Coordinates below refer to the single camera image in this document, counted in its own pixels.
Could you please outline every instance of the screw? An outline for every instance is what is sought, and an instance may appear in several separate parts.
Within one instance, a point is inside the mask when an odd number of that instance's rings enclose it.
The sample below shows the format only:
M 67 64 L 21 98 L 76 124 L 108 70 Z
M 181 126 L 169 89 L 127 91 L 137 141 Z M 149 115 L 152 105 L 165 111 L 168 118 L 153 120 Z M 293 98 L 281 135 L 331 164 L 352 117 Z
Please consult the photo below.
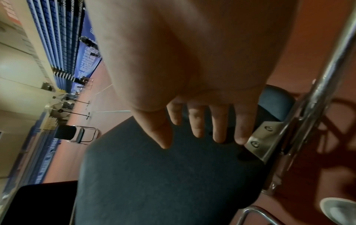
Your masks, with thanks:
M 264 128 L 265 128 L 266 130 L 268 130 L 268 131 L 273 131 L 273 129 L 272 129 L 271 126 L 265 126 Z
M 251 145 L 254 146 L 255 148 L 258 148 L 260 146 L 260 143 L 257 141 L 251 141 Z

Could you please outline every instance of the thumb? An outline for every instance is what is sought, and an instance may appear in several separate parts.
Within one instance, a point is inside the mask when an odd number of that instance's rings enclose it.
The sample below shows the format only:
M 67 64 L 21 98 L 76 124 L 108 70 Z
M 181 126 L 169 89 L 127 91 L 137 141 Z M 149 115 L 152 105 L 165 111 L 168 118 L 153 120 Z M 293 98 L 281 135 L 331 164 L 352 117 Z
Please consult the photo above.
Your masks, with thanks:
M 173 131 L 164 109 L 146 112 L 132 109 L 131 112 L 142 129 L 157 142 L 161 148 L 168 149 L 173 140 Z

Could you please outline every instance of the finger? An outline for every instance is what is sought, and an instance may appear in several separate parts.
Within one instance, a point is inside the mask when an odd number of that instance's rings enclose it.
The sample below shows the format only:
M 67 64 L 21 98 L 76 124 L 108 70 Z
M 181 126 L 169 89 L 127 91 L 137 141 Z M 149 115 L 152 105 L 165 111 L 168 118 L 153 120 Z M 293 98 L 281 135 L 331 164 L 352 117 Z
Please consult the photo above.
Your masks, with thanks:
M 209 108 L 212 116 L 212 137 L 217 143 L 223 143 L 226 139 L 229 105 L 211 105 Z
M 182 123 L 182 107 L 183 104 L 175 104 L 172 102 L 167 105 L 168 114 L 174 125 L 180 125 Z
M 172 144 L 173 131 L 166 117 L 165 110 L 145 112 L 131 109 L 131 112 L 142 129 L 163 149 Z
M 192 106 L 188 104 L 189 122 L 194 136 L 202 138 L 204 136 L 204 111 L 206 106 Z
M 250 106 L 234 105 L 236 113 L 235 141 L 244 145 L 252 135 L 257 114 L 257 104 Z

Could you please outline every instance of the white floor line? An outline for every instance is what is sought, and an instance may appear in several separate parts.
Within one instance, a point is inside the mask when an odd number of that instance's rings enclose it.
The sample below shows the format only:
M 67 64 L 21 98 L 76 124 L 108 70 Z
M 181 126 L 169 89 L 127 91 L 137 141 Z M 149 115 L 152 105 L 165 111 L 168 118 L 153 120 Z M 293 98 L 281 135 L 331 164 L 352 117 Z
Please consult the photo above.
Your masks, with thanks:
M 98 93 L 96 93 L 95 95 L 99 94 L 100 92 L 105 91 L 105 90 L 106 90 L 106 89 L 108 89 L 110 86 L 112 86 L 112 84 L 111 84 L 111 85 L 109 85 L 109 86 L 107 86 L 107 87 L 106 87 L 106 88 L 104 88 L 103 90 L 99 91 L 99 92 L 98 92 Z
M 131 112 L 130 110 L 118 110 L 118 111 L 99 111 L 99 112 Z

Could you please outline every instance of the metal bracket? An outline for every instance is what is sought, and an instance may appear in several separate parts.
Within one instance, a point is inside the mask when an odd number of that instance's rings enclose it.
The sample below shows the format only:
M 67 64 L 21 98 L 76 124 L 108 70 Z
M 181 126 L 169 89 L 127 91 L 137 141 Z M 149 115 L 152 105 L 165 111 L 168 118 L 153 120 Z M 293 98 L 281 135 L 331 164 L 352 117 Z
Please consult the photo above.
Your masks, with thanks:
M 274 143 L 282 129 L 283 122 L 263 122 L 248 139 L 245 148 L 266 164 L 275 149 Z

